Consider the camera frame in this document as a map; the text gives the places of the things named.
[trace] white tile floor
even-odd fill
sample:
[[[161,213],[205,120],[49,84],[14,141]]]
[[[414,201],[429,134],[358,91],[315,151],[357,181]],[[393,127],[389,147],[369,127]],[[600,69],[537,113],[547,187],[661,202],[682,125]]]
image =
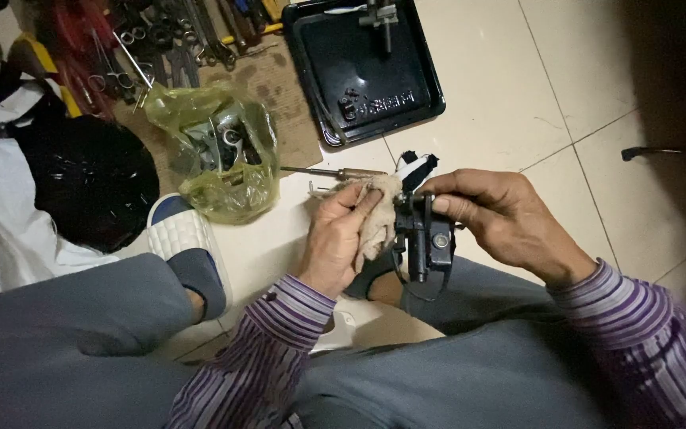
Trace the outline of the white tile floor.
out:
[[[593,257],[658,281],[686,301],[686,220],[648,161],[620,150],[644,144],[630,41],[619,0],[416,0],[447,101],[439,118],[339,152],[318,167],[392,170],[402,151],[435,153],[440,171],[522,171]],[[312,204],[308,182],[281,181],[277,207],[250,225],[214,225],[235,308],[220,324],[192,327],[162,352],[183,356],[223,345],[253,297],[291,267],[303,248]],[[457,254],[502,266],[458,236]],[[126,255],[146,249],[142,236]]]

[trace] scissors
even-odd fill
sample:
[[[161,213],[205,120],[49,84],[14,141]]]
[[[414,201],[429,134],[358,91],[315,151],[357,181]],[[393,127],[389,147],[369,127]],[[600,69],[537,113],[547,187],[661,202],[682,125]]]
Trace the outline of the scissors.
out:
[[[94,90],[98,92],[102,92],[107,88],[108,86],[108,81],[106,80],[105,76],[112,76],[115,78],[116,82],[118,82],[118,85],[123,88],[123,89],[131,89],[134,87],[134,79],[131,79],[131,76],[129,73],[126,72],[121,72],[118,73],[115,71],[113,68],[113,64],[110,62],[110,58],[108,57],[108,53],[104,51],[104,48],[102,47],[102,44],[100,43],[99,36],[97,35],[97,31],[92,28],[91,29],[91,38],[94,39],[94,48],[97,50],[97,57],[102,61],[104,64],[104,67],[106,69],[106,72],[104,75],[91,75],[89,77],[89,86]]]
[[[147,31],[144,27],[134,27],[131,31],[124,31],[120,34],[120,42],[129,46],[136,41],[144,40],[145,37],[147,37]]]

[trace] screw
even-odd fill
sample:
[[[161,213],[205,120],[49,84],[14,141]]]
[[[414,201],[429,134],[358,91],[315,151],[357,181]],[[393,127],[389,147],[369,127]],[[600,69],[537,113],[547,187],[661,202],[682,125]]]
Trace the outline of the screw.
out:
[[[438,233],[433,236],[433,245],[435,247],[438,247],[439,249],[443,249],[444,247],[449,245],[449,237]]]

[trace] screwdriver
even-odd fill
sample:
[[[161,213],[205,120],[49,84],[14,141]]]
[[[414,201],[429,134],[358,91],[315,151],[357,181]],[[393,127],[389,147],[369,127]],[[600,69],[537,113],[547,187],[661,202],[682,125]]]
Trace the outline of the screwdriver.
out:
[[[337,180],[369,179],[372,176],[379,176],[381,174],[388,174],[385,171],[359,170],[359,169],[322,170],[322,169],[301,169],[301,168],[296,168],[296,167],[280,167],[280,170],[305,172],[307,174],[316,174],[318,176],[330,176],[330,177],[335,177]]]

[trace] black tray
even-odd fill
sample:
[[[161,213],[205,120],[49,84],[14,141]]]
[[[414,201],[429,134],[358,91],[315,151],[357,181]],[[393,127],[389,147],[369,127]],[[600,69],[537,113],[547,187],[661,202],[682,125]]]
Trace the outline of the black tray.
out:
[[[399,23],[391,25],[393,52],[385,53],[383,30],[360,27],[367,12],[326,15],[363,0],[324,0],[288,5],[282,11],[285,38],[306,99],[331,146],[350,144],[443,113],[446,102],[422,32],[414,0],[395,0]],[[346,95],[354,89],[359,96]],[[355,101],[347,122],[338,106]],[[330,119],[345,133],[337,137]]]

